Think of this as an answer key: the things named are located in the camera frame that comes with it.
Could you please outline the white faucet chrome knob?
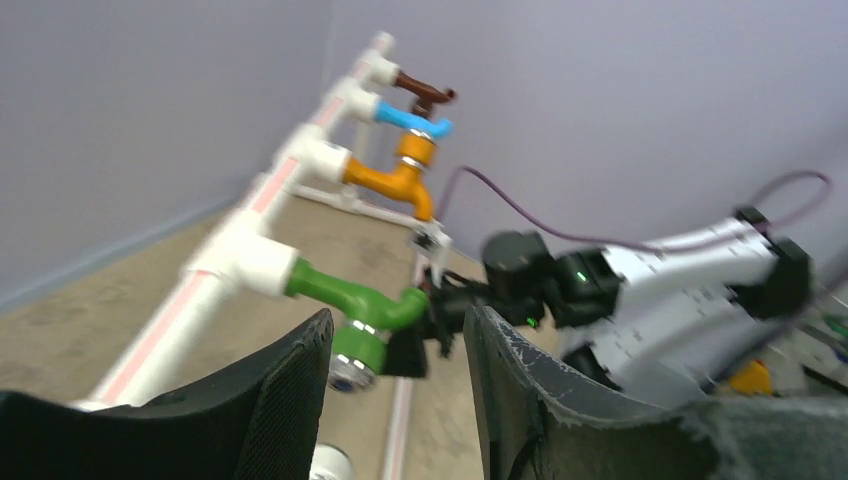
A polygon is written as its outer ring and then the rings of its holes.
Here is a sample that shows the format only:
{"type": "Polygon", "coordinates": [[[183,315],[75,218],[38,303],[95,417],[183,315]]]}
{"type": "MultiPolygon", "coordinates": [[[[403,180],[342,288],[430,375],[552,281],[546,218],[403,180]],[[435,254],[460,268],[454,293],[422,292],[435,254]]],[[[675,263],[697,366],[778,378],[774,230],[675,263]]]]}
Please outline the white faucet chrome knob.
{"type": "Polygon", "coordinates": [[[353,462],[342,449],[327,443],[315,446],[310,480],[354,480],[355,477],[353,462]]]}

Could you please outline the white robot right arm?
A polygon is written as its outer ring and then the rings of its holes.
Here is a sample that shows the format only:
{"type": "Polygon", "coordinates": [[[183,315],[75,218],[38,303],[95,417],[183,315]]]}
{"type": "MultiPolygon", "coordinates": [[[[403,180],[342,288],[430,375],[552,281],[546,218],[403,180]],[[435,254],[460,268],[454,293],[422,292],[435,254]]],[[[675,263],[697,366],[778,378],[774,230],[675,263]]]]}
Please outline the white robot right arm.
{"type": "Polygon", "coordinates": [[[644,251],[592,247],[553,255],[536,232],[502,231],[481,249],[484,281],[445,272],[430,305],[388,342],[385,374],[423,378],[424,343],[449,353],[466,310],[492,307],[514,326],[550,316],[560,361],[639,401],[674,408],[705,395],[812,295],[813,262],[757,229],[752,207],[644,251]]]}

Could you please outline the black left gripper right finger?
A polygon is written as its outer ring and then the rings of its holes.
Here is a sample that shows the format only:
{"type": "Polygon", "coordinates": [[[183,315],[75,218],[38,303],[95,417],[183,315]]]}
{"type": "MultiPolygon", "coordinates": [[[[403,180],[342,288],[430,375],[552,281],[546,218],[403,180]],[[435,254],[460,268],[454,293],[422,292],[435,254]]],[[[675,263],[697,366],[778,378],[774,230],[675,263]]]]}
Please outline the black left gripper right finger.
{"type": "Polygon", "coordinates": [[[539,349],[488,307],[465,317],[488,479],[843,479],[843,398],[710,397],[665,410],[539,349]]]}

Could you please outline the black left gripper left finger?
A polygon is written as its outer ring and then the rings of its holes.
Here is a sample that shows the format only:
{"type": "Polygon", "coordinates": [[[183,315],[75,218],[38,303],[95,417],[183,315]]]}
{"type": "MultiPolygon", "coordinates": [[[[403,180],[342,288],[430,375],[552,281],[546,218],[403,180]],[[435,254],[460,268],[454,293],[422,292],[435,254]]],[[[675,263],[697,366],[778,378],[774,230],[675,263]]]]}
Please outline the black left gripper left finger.
{"type": "Polygon", "coordinates": [[[322,309],[261,350],[141,406],[1,395],[5,479],[305,479],[333,334],[322,309]]]}

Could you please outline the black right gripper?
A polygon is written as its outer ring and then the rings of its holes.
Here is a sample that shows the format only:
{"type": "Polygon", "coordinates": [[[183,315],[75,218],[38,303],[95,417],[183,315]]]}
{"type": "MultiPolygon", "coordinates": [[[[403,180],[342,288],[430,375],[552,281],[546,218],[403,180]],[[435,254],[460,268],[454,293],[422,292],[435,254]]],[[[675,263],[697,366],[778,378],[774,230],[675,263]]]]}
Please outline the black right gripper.
{"type": "Polygon", "coordinates": [[[449,358],[454,335],[464,328],[465,312],[471,306],[487,305],[493,300],[490,287],[452,270],[436,275],[425,268],[419,288],[428,295],[429,305],[417,327],[394,332],[386,345],[383,376],[422,379],[428,375],[424,339],[438,341],[439,355],[449,358]]]}

